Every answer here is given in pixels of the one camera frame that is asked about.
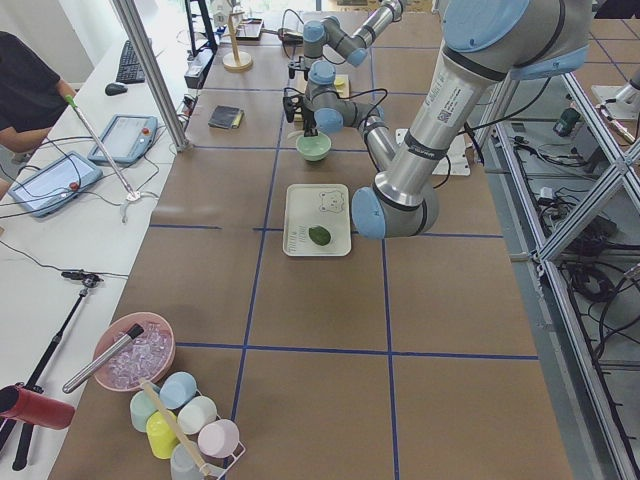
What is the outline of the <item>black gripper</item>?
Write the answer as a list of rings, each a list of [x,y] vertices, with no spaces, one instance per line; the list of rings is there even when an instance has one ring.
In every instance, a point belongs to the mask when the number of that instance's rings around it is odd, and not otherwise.
[[[306,112],[302,114],[303,119],[303,136],[307,137],[317,137],[318,129],[314,117],[313,112]]]

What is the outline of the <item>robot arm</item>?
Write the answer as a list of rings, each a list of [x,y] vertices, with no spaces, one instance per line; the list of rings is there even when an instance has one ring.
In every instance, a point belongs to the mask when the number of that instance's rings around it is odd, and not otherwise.
[[[306,22],[302,32],[303,53],[290,66],[308,71],[314,62],[323,58],[326,46],[348,64],[361,65],[368,49],[389,25],[402,19],[406,7],[406,1],[382,1],[353,34],[343,30],[339,20],[333,16]]]
[[[430,90],[403,141],[397,142],[378,107],[344,100],[334,88],[335,68],[324,60],[330,47],[353,66],[406,4],[384,1],[354,33],[333,17],[303,27],[301,67],[307,72],[303,107],[319,131],[359,131],[378,172],[352,198],[360,235],[410,237],[428,230],[438,216],[429,178],[486,89],[506,77],[548,78],[579,68],[587,58],[593,20],[588,1],[451,1]]]

